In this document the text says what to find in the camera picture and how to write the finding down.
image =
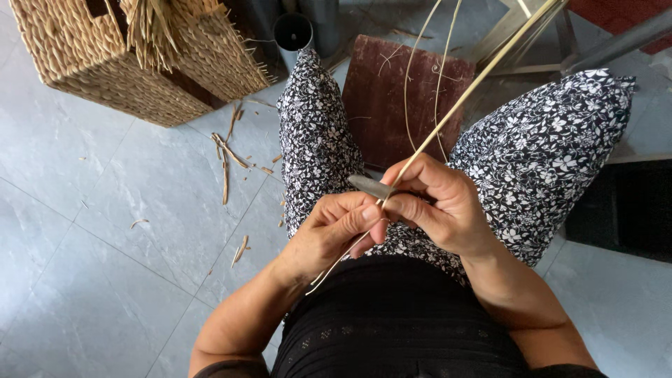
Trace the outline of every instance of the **hand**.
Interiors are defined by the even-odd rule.
[[[391,185],[407,160],[390,167],[381,182]],[[430,206],[416,196],[397,194],[388,199],[384,210],[393,221],[403,218],[411,227],[420,226],[439,248],[464,257],[477,257],[501,245],[485,219],[476,185],[463,172],[422,153],[396,187],[424,192],[437,199]]]
[[[386,222],[376,198],[363,192],[328,194],[320,198],[279,259],[295,280],[312,281],[371,230],[351,251],[354,257],[385,240]]]

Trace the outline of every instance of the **person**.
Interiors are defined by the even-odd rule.
[[[448,165],[409,166],[397,187],[434,205],[398,194],[382,209],[349,186],[364,167],[338,85],[301,50],[278,100],[290,240],[212,312],[189,377],[605,377],[530,266],[618,142],[632,85],[602,70],[527,93],[464,133]],[[283,318],[269,373],[261,352]]]

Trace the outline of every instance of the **fingernail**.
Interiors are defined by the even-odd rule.
[[[378,218],[378,209],[375,204],[369,205],[364,211],[362,211],[362,217],[365,221],[371,221],[372,219]]]

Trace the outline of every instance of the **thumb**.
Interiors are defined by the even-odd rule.
[[[376,204],[363,204],[343,215],[336,223],[326,226],[327,240],[345,243],[356,235],[370,230],[382,218]]]
[[[413,221],[425,232],[431,233],[438,226],[435,207],[410,194],[397,194],[385,202],[385,211]]]

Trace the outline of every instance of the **red cloth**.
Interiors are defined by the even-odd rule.
[[[670,6],[672,0],[572,0],[568,8],[609,33],[621,34]],[[641,51],[655,54],[670,46],[672,34],[647,44]]]

